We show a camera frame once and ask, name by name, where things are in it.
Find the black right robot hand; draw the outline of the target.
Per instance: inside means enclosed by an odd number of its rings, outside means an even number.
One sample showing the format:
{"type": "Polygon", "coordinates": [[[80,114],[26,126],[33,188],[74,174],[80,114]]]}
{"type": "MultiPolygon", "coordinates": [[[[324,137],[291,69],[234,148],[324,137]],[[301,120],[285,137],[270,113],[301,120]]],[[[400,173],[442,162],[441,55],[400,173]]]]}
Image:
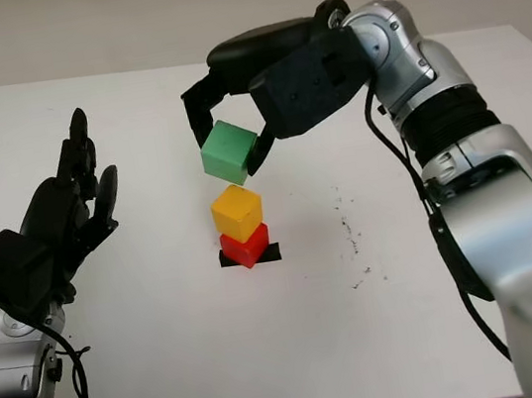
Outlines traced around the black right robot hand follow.
{"type": "Polygon", "coordinates": [[[208,73],[182,95],[205,173],[242,186],[276,140],[298,137],[337,111],[327,70],[312,42],[312,18],[237,35],[208,54],[208,73]],[[264,119],[260,133],[215,120],[228,95],[250,95],[264,119]]]}

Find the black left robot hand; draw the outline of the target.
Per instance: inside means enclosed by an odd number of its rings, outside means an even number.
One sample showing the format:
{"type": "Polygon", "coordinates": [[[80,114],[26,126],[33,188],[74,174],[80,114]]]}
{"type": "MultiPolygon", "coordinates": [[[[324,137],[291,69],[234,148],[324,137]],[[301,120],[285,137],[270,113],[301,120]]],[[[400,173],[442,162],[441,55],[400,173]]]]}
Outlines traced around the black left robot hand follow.
{"type": "Polygon", "coordinates": [[[78,267],[119,226],[113,217],[118,169],[109,165],[96,176],[95,144],[87,130],[85,112],[76,108],[69,137],[62,142],[57,172],[35,191],[20,230],[52,249],[49,296],[61,305],[75,298],[71,279],[78,267]]]}

